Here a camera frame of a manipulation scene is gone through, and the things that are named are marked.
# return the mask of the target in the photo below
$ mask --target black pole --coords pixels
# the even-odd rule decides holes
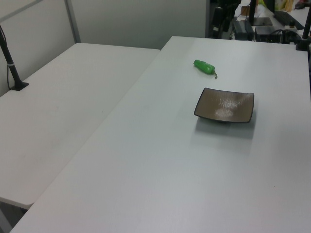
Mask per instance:
[[[15,90],[15,91],[20,91],[24,87],[28,86],[28,83],[23,83],[19,78],[19,75],[18,75],[18,72],[17,72],[16,67],[14,65],[13,59],[12,59],[11,54],[9,52],[9,49],[7,47],[4,32],[1,28],[1,26],[0,26],[0,46],[1,46],[2,52],[4,54],[4,57],[5,57],[6,62],[10,68],[10,71],[12,73],[12,76],[13,76],[13,79],[15,82],[15,85],[11,89]]]
[[[256,9],[256,0],[251,0],[248,15],[248,21],[251,23],[251,25],[254,24],[255,9]]]
[[[296,44],[296,50],[309,51],[308,36],[309,36],[310,26],[311,26],[311,7],[309,7],[306,25],[305,25],[305,29],[304,29],[303,34],[302,34],[301,41],[299,41]]]

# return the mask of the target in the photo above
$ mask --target pole base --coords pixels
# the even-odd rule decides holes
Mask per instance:
[[[23,85],[21,87],[15,87],[15,86],[11,87],[11,90],[20,91],[29,85],[29,83],[22,83],[22,84]]]
[[[309,41],[301,40],[296,44],[296,50],[298,51],[309,51]]]

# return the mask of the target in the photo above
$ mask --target pepper stem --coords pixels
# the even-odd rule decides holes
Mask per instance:
[[[215,75],[215,79],[217,79],[217,74],[215,71],[213,71],[213,74]]]

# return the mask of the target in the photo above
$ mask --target tabletop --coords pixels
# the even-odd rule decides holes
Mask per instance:
[[[254,93],[250,123],[194,116],[205,87]],[[306,52],[172,37],[12,233],[309,233],[310,151]]]
[[[28,209],[158,50],[76,44],[0,98],[0,201]]]

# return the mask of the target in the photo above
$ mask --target white wall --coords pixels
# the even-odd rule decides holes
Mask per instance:
[[[162,49],[205,37],[206,0],[69,0],[81,42]]]
[[[74,44],[64,0],[43,0],[0,25],[22,80]],[[6,60],[0,50],[0,96],[7,91]]]

